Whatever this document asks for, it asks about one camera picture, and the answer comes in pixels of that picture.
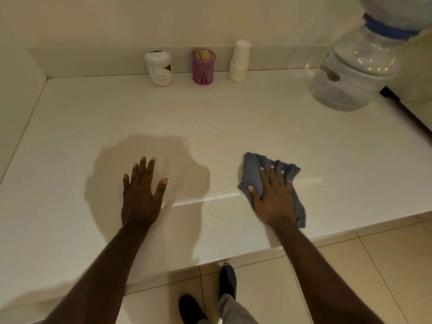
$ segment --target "finger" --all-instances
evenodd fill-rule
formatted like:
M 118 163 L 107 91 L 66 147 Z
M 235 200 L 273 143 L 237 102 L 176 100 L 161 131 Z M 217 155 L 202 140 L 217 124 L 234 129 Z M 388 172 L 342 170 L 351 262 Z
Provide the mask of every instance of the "finger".
M 155 201 L 156 207 L 158 207 L 158 208 L 162 207 L 163 195 L 165 193 L 165 189 L 166 189 L 167 184 L 168 184 L 168 177 L 164 177 L 163 179 L 161 179 L 159 181 L 158 186 L 156 186 L 154 201 Z
M 288 181 L 288 191 L 291 193 L 294 191 L 292 180 Z
M 144 173 L 143 176 L 143 181 L 141 182 L 142 186 L 145 186 L 149 189 L 151 189 L 151 185 L 152 185 L 152 180 L 153 180 L 153 171 L 155 169 L 155 162 L 156 160 L 154 158 L 151 158 L 150 161 L 148 162 L 148 166 L 146 169 L 146 172 Z
M 130 181 L 131 181 L 130 185 L 132 185 L 133 183 L 135 183 L 135 180 L 137 179 L 138 166 L 139 165 L 137 163 L 133 164 L 133 167 L 132 167 L 132 176 L 130 178 Z
M 124 173 L 123 174 L 123 189 L 126 190 L 129 187 L 129 176 Z
M 285 172 L 280 171 L 279 173 L 279 185 L 284 187 L 285 186 Z
M 264 168 L 260 167 L 260 176 L 263 182 L 264 191 L 270 187 L 269 180 L 266 177 L 266 173 L 264 172 Z
M 146 172 L 146 158 L 144 156 L 141 156 L 141 160 L 139 163 L 140 163 L 140 165 L 138 167 L 137 179 L 135 180 L 135 183 L 134 183 L 135 186 L 138 186 L 141 184 L 144 173 Z
M 273 165 L 271 165 L 269 169 L 269 181 L 271 186 L 277 185 L 276 173 L 274 172 Z
M 247 189 L 251 193 L 252 200 L 254 201 L 255 211 L 258 212 L 263 201 L 261 200 L 260 195 L 258 194 L 258 192 L 254 189 L 254 187 L 252 185 L 249 185 L 247 187 Z

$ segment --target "white countertop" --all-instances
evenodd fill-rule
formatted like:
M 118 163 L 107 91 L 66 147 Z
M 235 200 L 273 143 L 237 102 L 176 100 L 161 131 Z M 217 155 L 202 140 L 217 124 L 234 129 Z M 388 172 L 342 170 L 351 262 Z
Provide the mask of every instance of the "white countertop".
M 313 72 L 49 80 L 0 185 L 0 308 L 67 291 L 120 228 L 122 174 L 141 155 L 170 181 L 129 283 L 278 245 L 237 188 L 247 151 L 301 167 L 311 239 L 431 210 L 429 140 L 384 98 L 321 105 Z

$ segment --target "hand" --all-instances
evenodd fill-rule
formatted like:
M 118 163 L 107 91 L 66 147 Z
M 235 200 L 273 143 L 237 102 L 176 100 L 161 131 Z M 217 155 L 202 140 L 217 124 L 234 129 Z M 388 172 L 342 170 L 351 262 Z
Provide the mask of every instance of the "hand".
M 121 210 L 121 222 L 123 226 L 132 219 L 142 220 L 149 226 L 159 216 L 162 207 L 162 199 L 165 193 L 168 178 L 162 178 L 156 187 L 155 195 L 152 195 L 153 170 L 155 159 L 151 158 L 146 168 L 146 158 L 133 164 L 132 178 L 123 174 L 123 208 Z
M 255 211 L 259 218 L 270 226 L 277 225 L 281 219 L 288 219 L 289 222 L 295 224 L 293 183 L 290 181 L 287 189 L 284 171 L 280 172 L 279 180 L 277 180 L 273 165 L 270 166 L 269 179 L 267 179 L 262 167 L 260 168 L 260 176 L 264 186 L 262 199 L 252 185 L 247 187 L 251 192 Z

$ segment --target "shoe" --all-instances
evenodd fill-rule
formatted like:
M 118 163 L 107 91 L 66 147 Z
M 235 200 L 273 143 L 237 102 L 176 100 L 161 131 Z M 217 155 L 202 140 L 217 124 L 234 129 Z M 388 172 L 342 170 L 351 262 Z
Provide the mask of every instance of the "shoe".
M 197 324 L 202 319 L 208 319 L 198 302 L 191 295 L 182 295 L 180 297 L 178 310 L 184 324 Z
M 236 292 L 237 278 L 235 277 L 234 268 L 229 263 L 225 263 L 219 273 L 219 299 L 227 293 L 235 300 Z

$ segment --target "forearm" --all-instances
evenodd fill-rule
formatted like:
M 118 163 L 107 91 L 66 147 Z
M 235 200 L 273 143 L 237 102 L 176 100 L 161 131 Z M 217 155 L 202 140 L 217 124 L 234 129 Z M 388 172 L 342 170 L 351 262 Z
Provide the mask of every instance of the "forearm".
M 382 323 L 289 219 L 272 227 L 294 267 L 316 324 Z
M 149 225 L 127 223 L 101 252 L 44 324 L 114 324 L 127 277 Z

